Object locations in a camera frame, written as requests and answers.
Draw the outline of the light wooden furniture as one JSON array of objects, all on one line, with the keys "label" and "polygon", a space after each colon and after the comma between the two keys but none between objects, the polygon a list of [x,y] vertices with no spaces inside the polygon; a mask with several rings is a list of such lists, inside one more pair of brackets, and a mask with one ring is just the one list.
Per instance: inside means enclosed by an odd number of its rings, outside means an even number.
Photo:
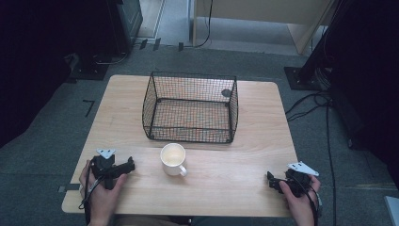
[{"label": "light wooden furniture", "polygon": [[209,17],[287,24],[295,48],[304,54],[337,0],[188,0],[193,13],[192,43],[197,45],[197,18]]}]

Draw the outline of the person's right hand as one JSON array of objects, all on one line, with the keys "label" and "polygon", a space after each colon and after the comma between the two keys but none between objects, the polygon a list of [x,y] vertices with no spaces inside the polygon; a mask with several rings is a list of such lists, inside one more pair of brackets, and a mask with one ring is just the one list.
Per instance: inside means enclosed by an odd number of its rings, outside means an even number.
[{"label": "person's right hand", "polygon": [[318,192],[320,188],[320,181],[313,175],[311,178],[311,189],[308,195],[297,198],[291,191],[290,187],[285,182],[280,182],[279,185],[287,202],[287,207],[294,219],[296,220],[314,220],[316,214],[313,210],[317,208],[317,198],[314,192]]}]

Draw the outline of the white cup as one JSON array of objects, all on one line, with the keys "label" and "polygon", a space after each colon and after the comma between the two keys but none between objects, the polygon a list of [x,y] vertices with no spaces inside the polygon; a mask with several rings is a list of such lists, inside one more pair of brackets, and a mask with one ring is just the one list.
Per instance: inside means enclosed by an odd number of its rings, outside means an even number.
[{"label": "white cup", "polygon": [[178,143],[167,144],[160,153],[163,170],[170,176],[186,176],[188,174],[185,158],[185,148]]}]

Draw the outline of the white flat object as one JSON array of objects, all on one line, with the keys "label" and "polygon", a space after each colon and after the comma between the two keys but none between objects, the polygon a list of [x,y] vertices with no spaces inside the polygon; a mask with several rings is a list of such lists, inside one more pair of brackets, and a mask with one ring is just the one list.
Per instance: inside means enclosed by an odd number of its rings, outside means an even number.
[{"label": "white flat object", "polygon": [[399,198],[385,196],[384,199],[390,214],[392,226],[399,226]]}]

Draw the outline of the dark curtain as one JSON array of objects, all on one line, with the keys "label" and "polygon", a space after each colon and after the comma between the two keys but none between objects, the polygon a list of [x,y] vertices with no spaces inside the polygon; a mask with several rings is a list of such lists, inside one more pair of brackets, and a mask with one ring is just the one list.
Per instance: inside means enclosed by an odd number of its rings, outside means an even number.
[{"label": "dark curtain", "polygon": [[342,0],[327,52],[352,145],[384,162],[399,186],[399,0]]},{"label": "dark curtain", "polygon": [[106,45],[106,0],[0,0],[0,148],[22,134],[82,61]]}]

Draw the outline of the black cabinet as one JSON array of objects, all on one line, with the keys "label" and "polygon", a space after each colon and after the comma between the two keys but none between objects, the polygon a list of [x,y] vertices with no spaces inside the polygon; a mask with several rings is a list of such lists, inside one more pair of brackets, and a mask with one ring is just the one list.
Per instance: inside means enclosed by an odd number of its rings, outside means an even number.
[{"label": "black cabinet", "polygon": [[129,54],[143,22],[139,0],[106,0],[115,55]]}]

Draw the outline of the person's left hand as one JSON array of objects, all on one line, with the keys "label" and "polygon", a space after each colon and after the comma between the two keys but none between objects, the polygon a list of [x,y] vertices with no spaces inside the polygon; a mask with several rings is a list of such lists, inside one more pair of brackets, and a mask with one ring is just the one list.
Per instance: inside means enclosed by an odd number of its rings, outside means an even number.
[{"label": "person's left hand", "polygon": [[122,187],[127,181],[127,175],[122,174],[112,190],[102,185],[91,192],[89,199],[90,219],[111,219],[114,216]]}]

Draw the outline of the black stand with base plate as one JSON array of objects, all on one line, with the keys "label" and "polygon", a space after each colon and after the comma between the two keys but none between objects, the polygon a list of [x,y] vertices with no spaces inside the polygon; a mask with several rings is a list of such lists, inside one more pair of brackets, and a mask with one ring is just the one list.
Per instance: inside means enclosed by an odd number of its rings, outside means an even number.
[{"label": "black stand with base plate", "polygon": [[308,60],[300,67],[285,67],[284,72],[291,89],[321,90],[317,78],[320,70],[330,68],[338,59],[339,34],[343,32],[343,21],[355,0],[338,0],[329,25],[315,46]]}]

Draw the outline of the grey tape strip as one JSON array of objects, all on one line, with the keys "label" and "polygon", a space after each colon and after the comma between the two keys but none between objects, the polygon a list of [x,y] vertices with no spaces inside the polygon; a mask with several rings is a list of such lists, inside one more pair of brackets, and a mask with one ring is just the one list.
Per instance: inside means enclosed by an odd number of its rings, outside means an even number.
[{"label": "grey tape strip", "polygon": [[64,185],[64,186],[60,186],[57,190],[58,193],[65,193],[69,190],[79,190],[80,189],[80,185],[78,184],[68,184],[68,185]]}]

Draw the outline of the black wire mesh basket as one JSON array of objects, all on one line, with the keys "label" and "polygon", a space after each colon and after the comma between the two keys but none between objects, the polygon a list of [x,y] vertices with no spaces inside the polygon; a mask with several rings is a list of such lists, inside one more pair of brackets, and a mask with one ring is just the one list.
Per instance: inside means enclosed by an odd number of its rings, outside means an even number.
[{"label": "black wire mesh basket", "polygon": [[234,76],[153,72],[142,126],[152,140],[226,144],[234,140],[238,114]]}]

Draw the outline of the wristwatch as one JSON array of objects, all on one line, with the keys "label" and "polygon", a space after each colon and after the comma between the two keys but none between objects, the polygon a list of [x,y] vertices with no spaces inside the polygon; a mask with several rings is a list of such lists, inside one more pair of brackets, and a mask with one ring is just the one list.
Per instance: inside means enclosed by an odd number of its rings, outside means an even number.
[{"label": "wristwatch", "polygon": [[323,214],[323,203],[322,200],[317,192],[314,192],[317,198],[317,208],[316,208],[316,213],[317,217],[320,218]]}]

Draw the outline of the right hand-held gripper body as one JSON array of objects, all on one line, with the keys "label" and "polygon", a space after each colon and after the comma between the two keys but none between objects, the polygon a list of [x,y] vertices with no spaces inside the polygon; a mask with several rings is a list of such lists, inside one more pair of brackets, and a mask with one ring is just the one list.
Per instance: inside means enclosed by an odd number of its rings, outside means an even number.
[{"label": "right hand-held gripper body", "polygon": [[307,192],[310,187],[310,175],[318,176],[319,172],[309,167],[304,162],[290,163],[285,172],[286,183],[296,197],[300,197]]}]

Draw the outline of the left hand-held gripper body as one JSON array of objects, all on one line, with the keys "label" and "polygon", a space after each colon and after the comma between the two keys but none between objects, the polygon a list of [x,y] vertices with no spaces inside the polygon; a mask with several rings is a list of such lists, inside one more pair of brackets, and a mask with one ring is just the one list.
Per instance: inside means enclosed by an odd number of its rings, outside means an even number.
[{"label": "left hand-held gripper body", "polygon": [[114,180],[126,171],[124,164],[115,165],[115,152],[115,149],[98,149],[98,154],[91,160],[95,178],[104,181],[104,187],[108,190],[114,188]]}]

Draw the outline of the black stand base plate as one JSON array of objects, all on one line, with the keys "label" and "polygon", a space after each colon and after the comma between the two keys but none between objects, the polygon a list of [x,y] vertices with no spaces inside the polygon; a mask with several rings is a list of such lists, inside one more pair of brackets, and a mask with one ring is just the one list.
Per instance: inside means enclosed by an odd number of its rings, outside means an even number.
[{"label": "black stand base plate", "polygon": [[99,62],[92,54],[73,54],[70,79],[103,81],[108,64]]}]

